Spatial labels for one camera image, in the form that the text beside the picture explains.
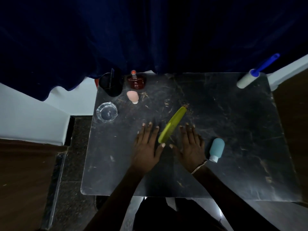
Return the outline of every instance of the hand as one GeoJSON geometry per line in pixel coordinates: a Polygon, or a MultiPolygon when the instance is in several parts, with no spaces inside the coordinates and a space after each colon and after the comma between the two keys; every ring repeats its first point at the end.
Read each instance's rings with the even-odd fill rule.
{"type": "Polygon", "coordinates": [[[199,165],[205,161],[205,143],[200,135],[197,134],[195,126],[191,129],[186,123],[186,130],[180,126],[182,134],[183,151],[181,152],[175,145],[170,144],[174,154],[178,157],[181,164],[192,173],[199,165]]]}
{"type": "Polygon", "coordinates": [[[151,129],[152,122],[149,123],[147,128],[145,128],[145,123],[143,123],[141,131],[138,131],[134,141],[131,167],[138,170],[141,174],[146,174],[159,162],[160,155],[165,146],[165,143],[160,144],[156,152],[154,152],[159,126],[153,130],[152,136],[149,138],[151,129]]]}

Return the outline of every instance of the black marble table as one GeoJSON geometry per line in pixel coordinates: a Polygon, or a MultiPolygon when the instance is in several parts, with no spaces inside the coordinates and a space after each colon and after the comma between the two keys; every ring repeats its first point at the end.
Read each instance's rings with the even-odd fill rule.
{"type": "MultiPolygon", "coordinates": [[[[265,74],[245,89],[236,87],[241,73],[185,73],[175,77],[147,75],[133,104],[125,82],[118,97],[98,88],[91,124],[81,192],[110,195],[130,164],[131,146],[143,122],[162,130],[181,107],[187,113],[180,124],[195,124],[207,150],[220,137],[225,149],[218,163],[207,166],[241,198],[301,201],[296,173],[284,138],[275,102],[265,74]],[[102,123],[96,108],[113,102],[118,117],[102,123]]],[[[179,144],[176,130],[160,162],[141,181],[135,196],[209,198],[208,192],[180,165],[168,144],[179,144]]]]}

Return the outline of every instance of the granite floor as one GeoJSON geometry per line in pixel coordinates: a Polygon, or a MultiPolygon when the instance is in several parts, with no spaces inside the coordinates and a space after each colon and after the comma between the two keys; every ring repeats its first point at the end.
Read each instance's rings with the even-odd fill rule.
{"type": "MultiPolygon", "coordinates": [[[[83,230],[96,213],[95,196],[81,194],[80,186],[85,162],[91,118],[76,118],[71,147],[64,161],[51,231],[83,230]]],[[[143,198],[135,197],[126,213],[121,230],[132,230],[134,215],[143,198]]],[[[194,199],[228,229],[229,223],[212,199],[194,199]]],[[[167,201],[172,207],[172,199],[167,201]]],[[[281,231],[308,229],[308,209],[294,203],[247,201],[256,211],[281,231]]]]}

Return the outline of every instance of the black cup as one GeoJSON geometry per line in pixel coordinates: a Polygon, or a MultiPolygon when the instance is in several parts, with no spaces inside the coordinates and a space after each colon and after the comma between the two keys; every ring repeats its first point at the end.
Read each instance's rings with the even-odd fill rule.
{"type": "Polygon", "coordinates": [[[109,85],[110,82],[110,73],[105,73],[103,76],[99,79],[98,85],[104,89],[104,91],[111,97],[116,97],[121,94],[123,89],[123,77],[114,77],[111,81],[111,86],[109,85]]]}

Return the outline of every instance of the bracelet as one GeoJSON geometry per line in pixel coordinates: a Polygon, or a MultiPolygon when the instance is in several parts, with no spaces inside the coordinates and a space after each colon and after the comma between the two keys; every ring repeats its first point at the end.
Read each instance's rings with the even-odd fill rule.
{"type": "Polygon", "coordinates": [[[205,160],[202,165],[199,165],[191,174],[194,174],[199,168],[201,168],[203,165],[205,165],[206,162],[207,162],[207,160],[205,160]]]}

